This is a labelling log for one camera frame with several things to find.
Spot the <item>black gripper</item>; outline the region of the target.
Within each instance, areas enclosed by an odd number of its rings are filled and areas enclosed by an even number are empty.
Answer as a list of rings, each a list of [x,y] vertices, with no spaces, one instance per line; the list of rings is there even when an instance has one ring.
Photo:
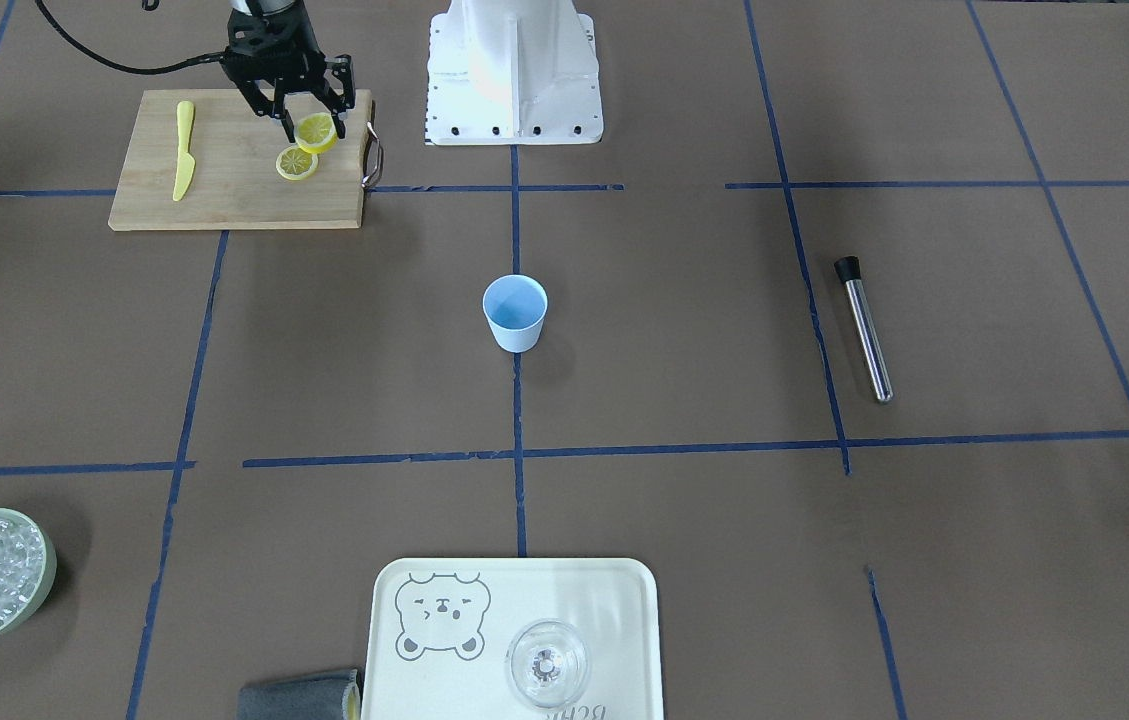
[[[289,143],[296,137],[285,100],[296,94],[320,100],[336,138],[345,138],[345,111],[357,106],[352,59],[322,53],[307,9],[231,9],[221,65],[250,109],[275,120]]]

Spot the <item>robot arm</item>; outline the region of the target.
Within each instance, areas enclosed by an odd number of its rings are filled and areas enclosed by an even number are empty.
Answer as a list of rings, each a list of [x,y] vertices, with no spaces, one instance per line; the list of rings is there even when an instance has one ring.
[[[294,94],[316,97],[336,137],[345,137],[344,115],[355,108],[352,59],[322,53],[303,1],[231,1],[220,64],[250,109],[279,120],[289,141],[296,137],[285,97]]]

